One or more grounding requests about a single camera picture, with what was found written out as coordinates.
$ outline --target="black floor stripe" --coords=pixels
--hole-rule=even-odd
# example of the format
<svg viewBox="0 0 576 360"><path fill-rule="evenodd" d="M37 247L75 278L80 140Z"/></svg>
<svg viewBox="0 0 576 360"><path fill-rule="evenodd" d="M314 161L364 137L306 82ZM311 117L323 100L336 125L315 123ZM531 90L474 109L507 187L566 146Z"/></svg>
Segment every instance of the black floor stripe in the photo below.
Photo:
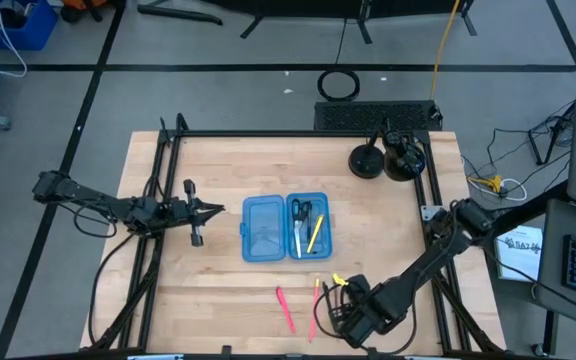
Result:
<svg viewBox="0 0 576 360"><path fill-rule="evenodd" d="M111 72L255 72L255 71L325 71L330 64L208 64L208 65L164 65L164 64L107 64L103 71ZM394 72L431 72L433 64L340 64L353 71L394 71ZM0 64L7 71L21 70L17 64ZM29 71L77 72L95 71L96 65L90 64L45 64L29 65ZM463 73L568 73L575 72L576 65L440 65L441 72Z"/></svg>
<svg viewBox="0 0 576 360"><path fill-rule="evenodd" d="M559 11L559 7L557 6L555 0L546 0L546 3L548 4L548 8L550 8L550 12L552 13L553 18L555 19L555 23L559 28L561 36L564 38L564 42L566 43L566 47L570 52L570 56L572 56L572 59L576 65L576 44L572 38L572 34L570 34L570 30L568 30L568 25L566 25L566 21L561 15L561 11Z"/></svg>
<svg viewBox="0 0 576 360"><path fill-rule="evenodd" d="M88 71L93 72L97 69L96 64L28 64L28 71L45 71L45 72L76 72ZM23 67L20 64L0 64L0 70L3 71L21 71Z"/></svg>
<svg viewBox="0 0 576 360"><path fill-rule="evenodd" d="M99 86L99 79L103 73L103 66L108 60L108 55L110 54L112 43L117 34L117 29L119 28L123 12L123 8L117 9L115 11L110 29L106 35L106 40L104 42L101 54L99 55L99 60L97 61L97 65L95 67L95 72L90 81L90 85L88 86L88 91L84 97L81 109L79 110L79 115L77 116L77 120L75 122L73 132L70 136L70 141L68 142L68 147L66 148L66 152L60 167L60 170L66 173L72 166L72 161L77 150L77 145L79 144L79 140L81 138L81 133L84 129L84 125L86 124L88 114L90 113L90 108L95 98L97 87ZM10 342L12 341L13 335L15 334L15 328L17 327L19 317L21 316L26 298L28 297L28 292L30 291L30 287L32 285L32 279L35 276L37 266L39 265L41 253L43 252L44 246L46 244L46 240L50 232L50 227L55 217L56 209L57 205L46 206L44 214L41 218L41 222L39 223L39 229L35 235L35 240L30 249L30 254L26 260L26 265L24 266L24 270L21 273L21 278L17 284L17 289L15 290L12 302L8 308L8 313L6 314L6 319L4 320L4 324L0 331L0 359L4 359L8 353L8 348L10 347Z"/></svg>

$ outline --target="white paper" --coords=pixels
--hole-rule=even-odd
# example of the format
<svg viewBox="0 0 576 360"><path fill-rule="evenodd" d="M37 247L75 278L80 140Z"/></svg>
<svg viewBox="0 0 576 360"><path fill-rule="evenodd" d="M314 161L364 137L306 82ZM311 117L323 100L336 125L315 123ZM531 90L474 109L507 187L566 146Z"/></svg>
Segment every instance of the white paper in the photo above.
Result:
<svg viewBox="0 0 576 360"><path fill-rule="evenodd" d="M518 226L496 239L497 258L505 265L521 270L533 279L537 279L542 241L541 229ZM521 274L503 266L498 266L498 270L500 279L530 281Z"/></svg>

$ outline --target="clear blue lid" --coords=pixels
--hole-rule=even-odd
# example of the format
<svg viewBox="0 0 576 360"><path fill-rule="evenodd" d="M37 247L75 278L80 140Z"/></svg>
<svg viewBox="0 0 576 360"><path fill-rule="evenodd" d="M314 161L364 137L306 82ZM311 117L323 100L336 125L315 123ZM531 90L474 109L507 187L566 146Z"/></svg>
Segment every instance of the clear blue lid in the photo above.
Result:
<svg viewBox="0 0 576 360"><path fill-rule="evenodd" d="M239 232L244 260L261 262L283 259L286 256L284 199L279 195L246 198Z"/></svg>

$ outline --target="black rubber mat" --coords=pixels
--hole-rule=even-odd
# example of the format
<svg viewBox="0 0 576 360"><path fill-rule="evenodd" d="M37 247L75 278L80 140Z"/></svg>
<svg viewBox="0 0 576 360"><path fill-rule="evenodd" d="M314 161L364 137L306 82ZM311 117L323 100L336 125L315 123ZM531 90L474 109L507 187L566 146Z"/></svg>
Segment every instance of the black rubber mat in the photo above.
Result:
<svg viewBox="0 0 576 360"><path fill-rule="evenodd" d="M315 105L315 129L372 131L384 118L390 128L401 132L441 130L441 123L430 121L433 101L320 102Z"/></svg>

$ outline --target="yellow pencil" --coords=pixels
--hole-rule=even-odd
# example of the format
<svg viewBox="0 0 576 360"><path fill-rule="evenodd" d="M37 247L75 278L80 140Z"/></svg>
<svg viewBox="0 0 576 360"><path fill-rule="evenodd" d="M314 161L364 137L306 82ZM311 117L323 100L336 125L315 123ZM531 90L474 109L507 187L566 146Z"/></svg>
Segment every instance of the yellow pencil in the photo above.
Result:
<svg viewBox="0 0 576 360"><path fill-rule="evenodd" d="M310 254L310 250L312 250L312 246L315 244L315 239L317 238L317 233L319 232L319 228L321 227L321 223L324 221L324 216L319 215L317 218L317 225L315 225L315 231L312 233L312 237L310 238L310 244L308 244L307 253Z"/></svg>

